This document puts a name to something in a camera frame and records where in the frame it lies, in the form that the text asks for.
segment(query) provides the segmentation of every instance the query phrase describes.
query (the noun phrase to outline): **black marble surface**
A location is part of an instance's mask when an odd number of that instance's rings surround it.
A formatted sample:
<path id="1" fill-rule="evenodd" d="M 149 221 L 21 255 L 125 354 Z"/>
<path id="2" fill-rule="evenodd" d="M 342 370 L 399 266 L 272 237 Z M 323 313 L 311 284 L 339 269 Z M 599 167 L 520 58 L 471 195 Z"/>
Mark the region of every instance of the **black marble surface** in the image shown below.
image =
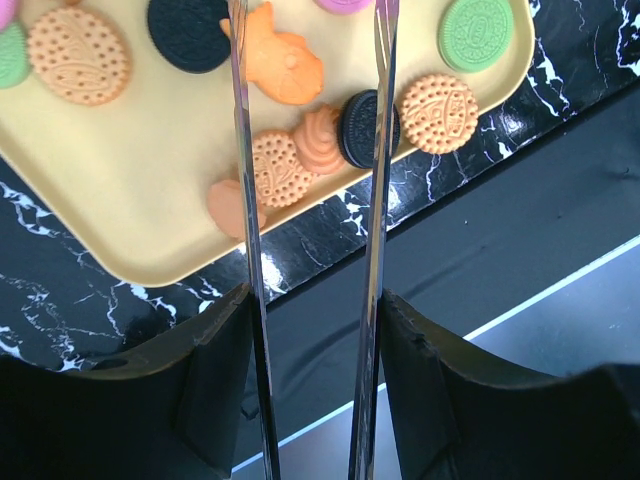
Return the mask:
<path id="1" fill-rule="evenodd" d="M 640 0 L 530 4 L 537 39 L 524 83 L 456 153 L 416 154 L 392 167 L 392 227 L 640 76 Z M 263 237 L 271 300 L 364 245 L 369 195 L 365 180 Z M 55 370 L 86 368 L 93 356 L 198 313 L 246 268 L 235 251 L 169 287 L 120 282 L 0 162 L 0 352 Z"/>

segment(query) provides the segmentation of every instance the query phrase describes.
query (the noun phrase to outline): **green cookie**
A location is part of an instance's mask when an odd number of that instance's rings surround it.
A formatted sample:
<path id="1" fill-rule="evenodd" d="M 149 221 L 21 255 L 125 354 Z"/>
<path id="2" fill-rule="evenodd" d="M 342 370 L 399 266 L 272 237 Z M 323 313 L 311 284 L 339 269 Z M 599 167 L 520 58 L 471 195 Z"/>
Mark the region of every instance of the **green cookie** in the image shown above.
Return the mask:
<path id="1" fill-rule="evenodd" d="M 0 32 L 0 88 L 11 88 L 29 76 L 24 32 L 17 22 Z"/>
<path id="2" fill-rule="evenodd" d="M 504 54 L 513 36 L 509 0 L 456 0 L 440 24 L 440 55 L 454 70 L 480 72 Z"/>

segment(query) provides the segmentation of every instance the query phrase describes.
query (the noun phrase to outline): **cookie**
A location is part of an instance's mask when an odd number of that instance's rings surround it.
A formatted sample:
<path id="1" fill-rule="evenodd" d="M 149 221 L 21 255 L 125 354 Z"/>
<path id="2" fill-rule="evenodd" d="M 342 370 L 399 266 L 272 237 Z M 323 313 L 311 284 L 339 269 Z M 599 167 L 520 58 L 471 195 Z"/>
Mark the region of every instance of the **cookie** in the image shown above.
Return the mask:
<path id="1" fill-rule="evenodd" d="M 513 22 L 508 0 L 456 0 L 440 23 L 440 55 L 454 70 L 485 70 L 507 50 Z"/>
<path id="2" fill-rule="evenodd" d="M 188 73 L 218 68 L 231 55 L 219 22 L 229 18 L 226 0 L 151 0 L 149 35 L 160 54 Z"/>
<path id="3" fill-rule="evenodd" d="M 18 0 L 0 0 L 0 32 L 13 21 L 18 10 Z"/>
<path id="4" fill-rule="evenodd" d="M 351 97 L 338 121 L 338 146 L 344 158 L 356 168 L 373 168 L 375 162 L 378 92 L 365 90 Z M 400 116 L 393 106 L 392 155 L 400 144 Z"/>
<path id="5" fill-rule="evenodd" d="M 372 0 L 316 0 L 316 3 L 330 13 L 351 15 L 369 6 Z"/>
<path id="6" fill-rule="evenodd" d="M 338 109 L 323 105 L 315 112 L 305 113 L 302 123 L 293 132 L 298 161 L 305 170 L 329 175 L 345 165 L 336 133 L 339 116 Z"/>
<path id="7" fill-rule="evenodd" d="M 19 85 L 29 71 L 24 31 L 13 22 L 0 32 L 0 89 Z"/>
<path id="8" fill-rule="evenodd" d="M 96 106 L 118 97 L 131 64 L 123 41 L 98 15 L 62 7 L 41 16 L 29 31 L 29 60 L 55 94 Z"/>
<path id="9" fill-rule="evenodd" d="M 231 36 L 229 20 L 221 20 L 220 27 Z M 322 61 L 309 50 L 304 37 L 275 32 L 271 2 L 247 18 L 245 55 L 247 81 L 276 102 L 306 105 L 324 88 Z"/>
<path id="10" fill-rule="evenodd" d="M 242 186 L 235 180 L 223 180 L 212 185 L 207 195 L 207 209 L 218 228 L 238 240 L 245 239 Z M 258 205 L 258 225 L 267 223 L 267 216 Z"/>
<path id="11" fill-rule="evenodd" d="M 409 141 L 433 154 L 457 150 L 478 126 L 473 92 L 449 75 L 429 75 L 411 85 L 402 100 L 401 114 Z"/>
<path id="12" fill-rule="evenodd" d="M 254 138 L 253 169 L 258 198 L 268 207 L 297 202 L 315 178 L 300 165 L 291 135 L 282 131 L 263 132 Z"/>

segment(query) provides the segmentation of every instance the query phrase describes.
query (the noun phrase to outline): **orange round cookie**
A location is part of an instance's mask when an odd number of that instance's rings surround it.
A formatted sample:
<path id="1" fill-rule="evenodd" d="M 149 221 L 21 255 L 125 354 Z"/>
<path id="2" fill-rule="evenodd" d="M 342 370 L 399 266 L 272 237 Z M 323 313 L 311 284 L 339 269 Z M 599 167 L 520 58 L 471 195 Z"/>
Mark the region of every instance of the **orange round cookie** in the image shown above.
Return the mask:
<path id="1" fill-rule="evenodd" d="M 473 92 L 449 75 L 428 75 L 411 85 L 402 100 L 400 115 L 409 141 L 432 154 L 457 150 L 478 126 Z"/>
<path id="2" fill-rule="evenodd" d="M 124 44 L 107 23 L 77 7 L 45 13 L 29 31 L 29 60 L 57 95 L 81 105 L 116 98 L 129 81 Z"/>
<path id="3" fill-rule="evenodd" d="M 253 139 L 253 169 L 258 198 L 268 207 L 297 202 L 315 177 L 302 167 L 293 138 L 283 131 L 262 132 Z"/>
<path id="4" fill-rule="evenodd" d="M 235 180 L 223 180 L 211 186 L 207 195 L 207 208 L 218 228 L 238 240 L 245 239 L 244 204 L 242 187 Z M 267 223 L 267 217 L 258 205 L 258 225 Z"/>

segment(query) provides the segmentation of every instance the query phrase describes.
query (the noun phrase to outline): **metal rod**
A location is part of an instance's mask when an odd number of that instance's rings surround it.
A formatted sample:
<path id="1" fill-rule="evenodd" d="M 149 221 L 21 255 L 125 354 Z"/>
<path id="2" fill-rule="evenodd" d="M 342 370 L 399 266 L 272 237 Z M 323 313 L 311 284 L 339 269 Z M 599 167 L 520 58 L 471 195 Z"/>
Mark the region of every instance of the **metal rod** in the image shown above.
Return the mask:
<path id="1" fill-rule="evenodd" d="M 365 301 L 360 322 L 360 346 L 349 457 L 349 479 L 373 479 L 380 328 L 387 206 L 393 148 L 393 96 L 396 70 L 396 30 L 399 0 L 377 0 L 375 13 L 378 64 L 378 119 L 371 210 L 367 238 Z"/>
<path id="2" fill-rule="evenodd" d="M 231 70 L 235 99 L 235 127 L 238 143 L 241 185 L 244 195 L 244 220 L 249 285 L 252 299 L 251 318 L 253 348 L 256 360 L 260 424 L 262 427 L 262 451 L 267 480 L 280 480 L 278 435 L 273 409 L 271 368 L 267 342 L 267 309 L 262 278 L 262 253 L 260 226 L 258 224 L 253 151 L 251 147 L 251 123 L 249 117 L 249 91 L 246 77 L 245 34 L 247 24 L 247 0 L 229 0 L 231 25 Z"/>

